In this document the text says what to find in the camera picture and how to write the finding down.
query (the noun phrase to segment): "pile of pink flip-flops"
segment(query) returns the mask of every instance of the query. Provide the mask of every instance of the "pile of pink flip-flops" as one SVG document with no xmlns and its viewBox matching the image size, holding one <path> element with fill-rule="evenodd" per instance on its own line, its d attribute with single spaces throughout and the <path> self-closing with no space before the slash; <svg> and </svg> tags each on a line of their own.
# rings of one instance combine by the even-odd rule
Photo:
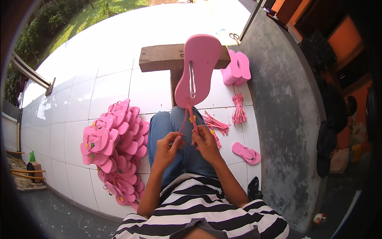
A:
<svg viewBox="0 0 382 239">
<path fill-rule="evenodd" d="M 223 83 L 225 85 L 241 86 L 251 79 L 251 73 L 249 71 L 248 57 L 242 53 L 235 53 L 233 50 L 228 50 L 231 62 L 226 69 L 220 69 L 223 75 Z"/>
<path fill-rule="evenodd" d="M 139 108 L 129 103 L 126 99 L 110 105 L 84 129 L 81 153 L 84 164 L 97 166 L 104 189 L 117 203 L 137 210 L 144 185 L 135 173 L 147 152 L 149 122 L 141 121 Z"/>
</svg>

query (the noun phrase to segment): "person's left hand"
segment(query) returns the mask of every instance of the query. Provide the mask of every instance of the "person's left hand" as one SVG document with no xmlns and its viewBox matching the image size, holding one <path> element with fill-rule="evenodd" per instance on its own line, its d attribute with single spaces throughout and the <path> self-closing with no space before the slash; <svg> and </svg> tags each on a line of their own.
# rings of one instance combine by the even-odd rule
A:
<svg viewBox="0 0 382 239">
<path fill-rule="evenodd" d="M 176 151 L 181 149 L 186 142 L 182 139 L 184 134 L 170 132 L 166 137 L 157 141 L 157 150 L 155 152 L 152 168 L 164 171 L 174 160 Z"/>
</svg>

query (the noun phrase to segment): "person's right hand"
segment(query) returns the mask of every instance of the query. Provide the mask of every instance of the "person's right hand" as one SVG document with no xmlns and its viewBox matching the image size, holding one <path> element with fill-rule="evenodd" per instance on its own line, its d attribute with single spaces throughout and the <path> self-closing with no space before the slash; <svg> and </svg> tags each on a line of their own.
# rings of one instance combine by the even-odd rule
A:
<svg viewBox="0 0 382 239">
<path fill-rule="evenodd" d="M 217 147 L 215 137 L 210 132 L 208 127 L 205 125 L 198 125 L 197 129 L 199 134 L 195 132 L 195 129 L 192 130 L 191 145 L 195 145 L 196 143 L 203 158 L 212 166 L 215 166 L 217 163 L 224 162 Z"/>
</svg>

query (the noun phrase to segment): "person's hand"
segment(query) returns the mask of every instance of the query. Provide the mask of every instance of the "person's hand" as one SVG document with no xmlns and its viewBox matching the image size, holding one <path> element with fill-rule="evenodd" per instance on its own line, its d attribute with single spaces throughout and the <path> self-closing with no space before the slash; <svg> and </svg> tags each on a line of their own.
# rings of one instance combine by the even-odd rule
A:
<svg viewBox="0 0 382 239">
<path fill-rule="evenodd" d="M 166 137 L 157 141 L 157 150 L 152 168 L 164 171 L 172 163 L 176 151 L 186 144 L 182 139 L 183 136 L 184 134 L 182 133 L 178 136 L 178 132 L 170 132 Z"/>
<path fill-rule="evenodd" d="M 224 162 L 217 147 L 215 137 L 208 127 L 205 125 L 198 125 L 197 129 L 199 134 L 195 132 L 195 129 L 192 130 L 191 145 L 195 145 L 196 143 L 203 158 L 213 167 L 218 163 Z"/>
</svg>

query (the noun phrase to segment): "jeans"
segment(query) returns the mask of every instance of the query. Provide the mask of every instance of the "jeans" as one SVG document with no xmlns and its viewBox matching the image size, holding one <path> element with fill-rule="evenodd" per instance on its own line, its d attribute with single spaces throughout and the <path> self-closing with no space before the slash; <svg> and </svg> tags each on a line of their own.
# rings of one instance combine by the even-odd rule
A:
<svg viewBox="0 0 382 239">
<path fill-rule="evenodd" d="M 193 114 L 196 116 L 197 125 L 205 125 L 202 115 L 194 107 Z M 147 141 L 150 167 L 154 162 L 157 141 L 163 139 L 169 132 L 179 131 L 183 124 L 184 116 L 185 109 L 175 106 L 171 113 L 159 112 L 151 118 Z M 182 133 L 185 134 L 183 140 L 186 142 L 186 145 L 183 146 L 183 149 L 177 150 L 174 161 L 165 169 L 162 176 L 161 190 L 183 173 L 198 174 L 217 179 L 212 165 L 203 158 L 196 149 L 196 145 L 191 145 L 191 131 L 194 127 L 189 118 L 190 115 L 187 112 L 187 119 L 182 129 Z"/>
</svg>

